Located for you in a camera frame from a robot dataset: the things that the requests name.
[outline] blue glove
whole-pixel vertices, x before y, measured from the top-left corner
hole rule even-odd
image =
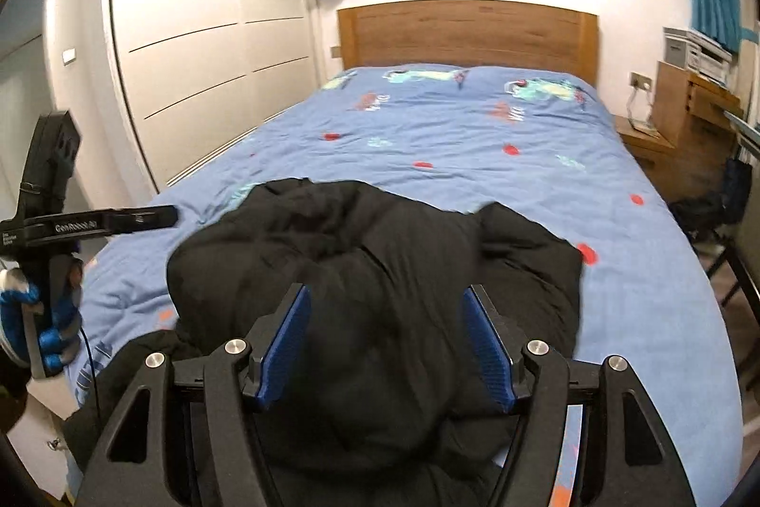
[[[81,261],[75,260],[67,287],[52,309],[52,327],[38,334],[39,351],[48,376],[60,374],[79,350],[81,279]],[[27,282],[20,269],[0,270],[0,345],[10,360],[22,368],[29,367],[29,352],[21,306],[33,306],[37,302],[39,289]]]

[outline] bed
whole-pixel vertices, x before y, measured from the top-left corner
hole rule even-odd
[[[446,210],[499,201],[584,255],[578,359],[630,360],[700,507],[739,472],[742,420],[712,289],[594,89],[596,16],[525,3],[425,0],[339,12],[345,70],[154,203],[180,225],[115,239],[85,278],[96,369],[171,328],[172,249],[275,178],[358,179]],[[81,402],[86,354],[67,377]],[[569,411],[552,505],[569,502],[580,411]]]

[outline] wooden headboard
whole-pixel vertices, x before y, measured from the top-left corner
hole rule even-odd
[[[488,0],[421,0],[339,10],[343,68],[440,63],[567,72],[597,82],[598,17]]]

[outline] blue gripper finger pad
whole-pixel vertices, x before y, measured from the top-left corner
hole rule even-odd
[[[493,323],[469,288],[462,297],[462,315],[485,386],[502,411],[509,412],[517,399],[512,391],[512,366]]]
[[[256,393],[256,402],[261,411],[267,410],[283,394],[290,378],[290,370],[303,348],[311,313],[312,297],[309,289],[301,287],[275,340],[261,361],[261,385]]]

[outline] black bag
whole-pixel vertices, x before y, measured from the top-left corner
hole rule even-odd
[[[738,224],[742,221],[751,187],[752,167],[739,159],[727,159],[721,191],[724,224]]]
[[[742,221],[750,199],[752,167],[729,158],[723,169],[721,192],[709,192],[698,198],[684,198],[668,205],[683,234],[694,243],[709,238],[723,224]]]
[[[717,192],[698,198],[684,198],[669,204],[668,209],[692,243],[702,241],[720,226],[725,211],[721,195]]]

